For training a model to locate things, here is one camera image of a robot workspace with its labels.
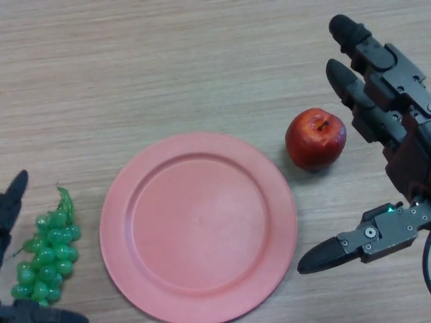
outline table surface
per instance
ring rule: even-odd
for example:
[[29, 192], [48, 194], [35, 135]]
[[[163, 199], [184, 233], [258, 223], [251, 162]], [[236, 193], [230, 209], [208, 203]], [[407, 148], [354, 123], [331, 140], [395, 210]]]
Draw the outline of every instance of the table surface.
[[[411, 248], [370, 264], [351, 262], [301, 276], [312, 246], [358, 224], [361, 214], [403, 201], [379, 144], [351, 126], [325, 77], [328, 59], [347, 63], [328, 31], [338, 13], [364, 22], [431, 74], [429, 0], [0, 0], [0, 182], [30, 173], [8, 254], [34, 232], [34, 219], [75, 200], [81, 258], [59, 306], [91, 322], [156, 322], [111, 283], [100, 255], [100, 211], [119, 170], [155, 141], [218, 131], [264, 152], [286, 176], [298, 208], [298, 247], [273, 295], [237, 322], [429, 322], [421, 272], [424, 234]], [[347, 127], [347, 143], [324, 174], [296, 169], [284, 134], [320, 106]], [[15, 265], [1, 272], [11, 301]]]

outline green grapes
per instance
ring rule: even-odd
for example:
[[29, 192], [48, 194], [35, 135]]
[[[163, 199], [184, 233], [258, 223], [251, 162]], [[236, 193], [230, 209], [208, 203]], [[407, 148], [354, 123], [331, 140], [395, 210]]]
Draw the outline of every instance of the green grapes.
[[70, 244], [72, 242], [72, 231], [67, 230], [67, 229], [63, 229], [62, 230], [63, 233], [63, 243], [64, 244]]
[[11, 296], [15, 299], [27, 299], [32, 292], [31, 286], [15, 285], [12, 287]]
[[46, 284], [42, 281], [37, 281], [34, 284], [32, 299], [37, 299], [38, 301], [41, 301], [47, 297], [48, 292], [48, 286], [46, 286]]
[[39, 215], [36, 218], [36, 227], [41, 233], [45, 234], [48, 231], [48, 221], [46, 215]]
[[41, 281], [47, 282], [52, 281], [57, 275], [55, 266], [52, 264], [48, 264], [46, 266], [43, 266], [39, 270], [39, 278]]
[[52, 248], [43, 248], [38, 252], [40, 263], [49, 264], [55, 259], [55, 252]]
[[70, 275], [73, 270], [73, 264], [69, 260], [60, 260], [57, 262], [57, 271], [62, 275]]
[[51, 228], [64, 227], [67, 220], [67, 214], [63, 210], [57, 210], [48, 215], [47, 223]]
[[52, 229], [48, 232], [48, 241], [50, 244], [62, 244], [63, 243], [63, 232], [60, 229]]
[[71, 262], [75, 262], [79, 258], [79, 252], [77, 248], [70, 247], [69, 248], [69, 260]]
[[63, 276], [61, 276], [61, 273], [56, 273], [55, 277], [47, 283], [50, 288], [59, 288], [61, 284], [63, 284]]
[[69, 225], [66, 230], [72, 233], [72, 241], [76, 241], [81, 237], [81, 229], [77, 225]]
[[51, 302], [55, 303], [56, 301], [60, 300], [61, 292], [59, 288], [50, 288], [48, 290], [48, 295], [46, 296], [46, 299]]
[[28, 261], [21, 261], [16, 266], [17, 271], [20, 271], [22, 269], [31, 269], [31, 268], [32, 268], [32, 263]]
[[36, 275], [30, 268], [22, 268], [17, 272], [18, 283], [22, 285], [28, 285], [33, 283]]
[[18, 284], [11, 289], [14, 299], [32, 299], [43, 307], [60, 300], [63, 281], [72, 275], [79, 258], [71, 245], [81, 238], [81, 228], [74, 223], [75, 207], [68, 191], [57, 189], [61, 196], [57, 209], [37, 216], [36, 233], [22, 244], [33, 257], [18, 263]]
[[67, 244], [59, 244], [53, 247], [55, 256], [60, 260], [67, 260], [70, 255], [70, 248]]
[[47, 308], [49, 306], [49, 303], [46, 299], [41, 299], [39, 301], [39, 306], [42, 306], [43, 308]]

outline apple stem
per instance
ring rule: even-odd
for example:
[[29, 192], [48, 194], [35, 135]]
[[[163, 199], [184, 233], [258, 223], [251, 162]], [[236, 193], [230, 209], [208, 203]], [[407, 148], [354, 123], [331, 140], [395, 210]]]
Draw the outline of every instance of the apple stem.
[[325, 126], [329, 124], [328, 120], [325, 120], [323, 124], [317, 127], [317, 130], [322, 131]]

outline robotic hand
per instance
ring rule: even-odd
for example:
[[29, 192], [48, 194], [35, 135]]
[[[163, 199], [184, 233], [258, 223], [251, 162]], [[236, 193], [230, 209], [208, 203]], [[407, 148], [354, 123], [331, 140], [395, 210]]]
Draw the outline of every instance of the robotic hand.
[[[5, 251], [11, 242], [11, 230], [21, 211], [21, 199], [28, 183], [28, 173], [23, 170], [0, 194], [0, 268]], [[11, 306], [0, 303], [0, 323], [88, 323], [81, 314], [54, 308], [42, 308], [38, 302], [16, 300]]]
[[[379, 142], [386, 173], [407, 199], [384, 204], [362, 215], [357, 228], [309, 250], [298, 264], [300, 274], [324, 271], [360, 258], [367, 263], [411, 246], [421, 229], [431, 230], [431, 95], [425, 75], [395, 46], [381, 45], [363, 24], [345, 15], [329, 23], [329, 31], [351, 60], [353, 71], [335, 59], [326, 74], [334, 92], [353, 114], [352, 125], [368, 143]], [[428, 236], [423, 257], [428, 272]]]

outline screw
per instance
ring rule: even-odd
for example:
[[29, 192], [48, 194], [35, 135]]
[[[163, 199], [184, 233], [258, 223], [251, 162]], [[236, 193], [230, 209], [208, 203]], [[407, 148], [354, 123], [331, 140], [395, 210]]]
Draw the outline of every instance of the screw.
[[365, 229], [365, 236], [368, 238], [374, 238], [376, 236], [377, 232], [373, 227], [367, 227]]

